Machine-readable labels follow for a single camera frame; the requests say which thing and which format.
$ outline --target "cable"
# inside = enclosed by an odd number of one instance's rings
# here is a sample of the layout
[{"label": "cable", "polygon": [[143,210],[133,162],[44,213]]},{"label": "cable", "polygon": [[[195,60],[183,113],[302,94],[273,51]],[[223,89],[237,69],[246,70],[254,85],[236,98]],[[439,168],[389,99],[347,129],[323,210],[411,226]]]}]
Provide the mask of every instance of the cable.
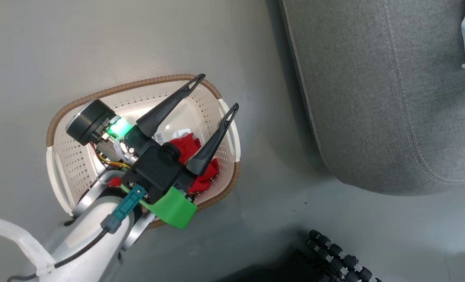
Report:
[{"label": "cable", "polygon": [[[74,255],[71,255],[70,257],[62,260],[62,261],[59,261],[55,264],[55,268],[60,268],[66,264],[68,264],[69,262],[77,259],[78,257],[82,256],[85,252],[89,251],[91,248],[93,248],[94,245],[96,245],[96,243],[98,243],[107,233],[109,232],[109,229],[105,228],[102,230],[102,232],[100,232],[100,234],[98,234],[98,236],[95,237],[95,239],[93,239],[91,242],[89,242],[87,245],[85,245],[82,249],[80,249],[77,253],[75,253]],[[9,277],[7,282],[12,282],[14,280],[19,280],[19,281],[29,281],[29,280],[32,280],[34,278],[37,278],[37,273],[34,273],[33,275],[29,275],[29,276],[19,276],[19,275],[14,275],[12,277]]]},{"label": "cable", "polygon": [[80,249],[77,253],[75,253],[74,255],[71,255],[70,257],[60,261],[60,262],[57,262],[55,264],[55,268],[60,268],[66,264],[68,264],[69,262],[77,259],[78,257],[82,256],[85,252],[87,252],[89,249],[93,248],[94,245],[96,245],[96,243],[98,243],[104,236],[105,234],[107,234],[107,232],[109,232],[109,230],[107,228],[103,229],[102,232],[100,232],[100,234],[98,234],[98,236],[95,237],[95,239],[93,239],[91,242],[89,242],[87,245],[84,246],[84,248]]},{"label": "cable", "polygon": [[118,167],[123,167],[123,168],[130,168],[130,166],[128,164],[124,164],[124,163],[118,163],[118,162],[112,162],[112,161],[109,161],[108,159],[102,157],[97,151],[96,151],[96,146],[93,142],[90,142],[91,146],[93,147],[93,150],[95,151],[95,154],[96,154],[96,157],[98,157],[100,159],[101,162],[103,163],[107,163],[109,165],[113,165],[113,166],[118,166]]},{"label": "cable", "polygon": [[14,280],[29,281],[29,280],[32,280],[34,278],[37,278],[37,274],[35,274],[35,273],[33,275],[29,275],[29,276],[13,275],[13,276],[9,277],[8,280],[6,280],[6,282],[12,282]]}]

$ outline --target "red cloth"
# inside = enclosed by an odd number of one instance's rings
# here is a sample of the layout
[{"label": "red cloth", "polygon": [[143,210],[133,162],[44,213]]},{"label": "red cloth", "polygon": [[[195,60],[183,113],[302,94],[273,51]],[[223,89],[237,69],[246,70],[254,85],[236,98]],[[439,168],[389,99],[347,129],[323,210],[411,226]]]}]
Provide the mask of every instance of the red cloth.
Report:
[{"label": "red cloth", "polygon": [[121,178],[114,177],[109,182],[109,187],[119,187],[119,186],[121,186]]},{"label": "red cloth", "polygon": [[[184,164],[192,157],[201,147],[199,139],[194,140],[194,134],[188,134],[182,138],[173,139],[170,141],[175,145],[182,154],[179,161]],[[187,191],[187,193],[201,193],[208,190],[211,186],[211,179],[218,175],[218,161],[213,159],[206,168],[204,175],[198,176],[196,182]]]}]

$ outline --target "connector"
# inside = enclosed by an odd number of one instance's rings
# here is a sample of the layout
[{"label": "connector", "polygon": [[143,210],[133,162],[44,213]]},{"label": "connector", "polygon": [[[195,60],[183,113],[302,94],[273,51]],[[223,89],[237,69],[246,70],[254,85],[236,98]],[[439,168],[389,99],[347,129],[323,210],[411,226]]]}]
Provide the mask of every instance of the connector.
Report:
[{"label": "connector", "polygon": [[108,229],[110,234],[114,234],[123,220],[135,209],[140,200],[147,194],[147,191],[140,185],[135,185],[128,195],[123,199],[114,211],[105,217],[100,223],[103,229]]}]

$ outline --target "sofa cushion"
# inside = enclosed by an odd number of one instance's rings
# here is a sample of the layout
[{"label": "sofa cushion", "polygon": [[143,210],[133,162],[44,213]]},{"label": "sofa cushion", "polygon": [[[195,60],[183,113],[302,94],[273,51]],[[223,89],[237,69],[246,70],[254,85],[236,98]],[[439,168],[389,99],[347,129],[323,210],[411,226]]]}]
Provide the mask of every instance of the sofa cushion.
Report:
[{"label": "sofa cushion", "polygon": [[283,0],[320,153],[391,195],[465,184],[465,0]]}]

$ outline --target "plastic basket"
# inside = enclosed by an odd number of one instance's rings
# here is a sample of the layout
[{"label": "plastic basket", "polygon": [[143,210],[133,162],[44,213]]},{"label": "plastic basket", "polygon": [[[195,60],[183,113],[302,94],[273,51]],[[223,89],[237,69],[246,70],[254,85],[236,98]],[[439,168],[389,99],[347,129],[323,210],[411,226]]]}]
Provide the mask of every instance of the plastic basket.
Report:
[{"label": "plastic basket", "polygon": [[[119,85],[76,100],[55,115],[46,137],[46,164],[51,186],[65,212],[71,214],[81,196],[104,169],[91,146],[81,146],[65,133],[68,121],[82,105],[99,98],[134,124],[138,117],[192,78],[194,75],[169,75]],[[193,132],[204,144],[215,132],[218,121],[228,109],[218,90],[203,80],[163,121],[155,139],[162,143]],[[217,203],[230,193],[239,175],[240,155],[239,135],[233,122],[215,154],[219,174],[212,181],[210,189],[196,197],[198,210]]]}]

